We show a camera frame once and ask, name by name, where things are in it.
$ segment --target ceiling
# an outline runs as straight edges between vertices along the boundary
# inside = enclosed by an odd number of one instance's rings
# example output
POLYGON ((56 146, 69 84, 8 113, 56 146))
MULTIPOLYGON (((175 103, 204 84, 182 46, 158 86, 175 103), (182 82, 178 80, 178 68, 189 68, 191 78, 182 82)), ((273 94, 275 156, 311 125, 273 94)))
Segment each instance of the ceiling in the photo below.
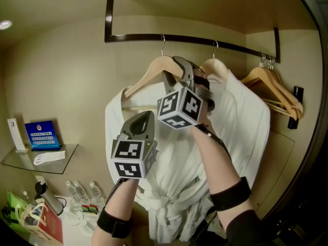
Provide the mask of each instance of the ceiling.
MULTIPOLYGON (((105 18, 106 0, 0 0, 0 50, 50 28, 105 18)), ((279 29, 316 29, 300 0, 115 0, 114 16, 158 15, 193 19, 249 34, 279 29)))

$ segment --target glass shelf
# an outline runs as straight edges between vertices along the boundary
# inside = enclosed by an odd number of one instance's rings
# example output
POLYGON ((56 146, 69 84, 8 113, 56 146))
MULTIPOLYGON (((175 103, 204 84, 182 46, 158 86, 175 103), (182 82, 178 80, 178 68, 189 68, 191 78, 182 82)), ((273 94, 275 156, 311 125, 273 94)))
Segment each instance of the glass shelf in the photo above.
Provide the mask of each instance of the glass shelf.
POLYGON ((28 147, 27 153, 16 153, 16 148, 13 148, 1 161, 1 164, 19 168, 23 170, 38 171, 45 173, 63 174, 68 162, 70 161, 77 144, 64 145, 60 151, 65 151, 65 158, 49 161, 40 165, 34 165, 34 159, 36 156, 47 153, 47 152, 58 152, 58 151, 31 151, 31 146, 28 147))

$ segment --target person's left arm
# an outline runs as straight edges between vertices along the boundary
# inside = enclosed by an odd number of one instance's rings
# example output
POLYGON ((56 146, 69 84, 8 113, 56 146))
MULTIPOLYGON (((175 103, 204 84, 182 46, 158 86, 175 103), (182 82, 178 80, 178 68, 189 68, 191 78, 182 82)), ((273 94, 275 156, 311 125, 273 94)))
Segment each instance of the person's left arm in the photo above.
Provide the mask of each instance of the person's left arm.
MULTIPOLYGON (((122 182, 104 210, 118 219, 130 220, 138 183, 138 179, 129 179, 126 182, 122 182)), ((98 225, 92 236, 92 246, 123 246, 124 241, 124 239, 113 238, 112 234, 103 231, 98 225)))

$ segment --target black and white cube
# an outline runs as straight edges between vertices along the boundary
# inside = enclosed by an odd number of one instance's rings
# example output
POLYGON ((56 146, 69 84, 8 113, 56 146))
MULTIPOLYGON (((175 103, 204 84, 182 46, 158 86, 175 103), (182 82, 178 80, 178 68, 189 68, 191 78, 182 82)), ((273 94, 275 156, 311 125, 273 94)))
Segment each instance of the black and white cube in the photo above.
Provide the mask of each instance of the black and white cube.
POLYGON ((156 160, 155 141, 113 140, 113 166, 121 178, 145 178, 156 160))
POLYGON ((182 129, 198 124, 202 99, 189 88, 174 91, 160 100, 158 120, 173 129, 182 129))

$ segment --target blue sign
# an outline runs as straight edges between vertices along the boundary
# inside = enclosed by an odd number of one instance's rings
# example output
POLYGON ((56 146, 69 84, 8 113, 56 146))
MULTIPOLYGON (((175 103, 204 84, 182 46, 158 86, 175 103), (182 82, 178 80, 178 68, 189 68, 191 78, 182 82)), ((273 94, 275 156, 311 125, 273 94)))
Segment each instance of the blue sign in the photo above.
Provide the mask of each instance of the blue sign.
POLYGON ((59 150, 60 145, 52 121, 34 122, 25 124, 32 150, 59 150))

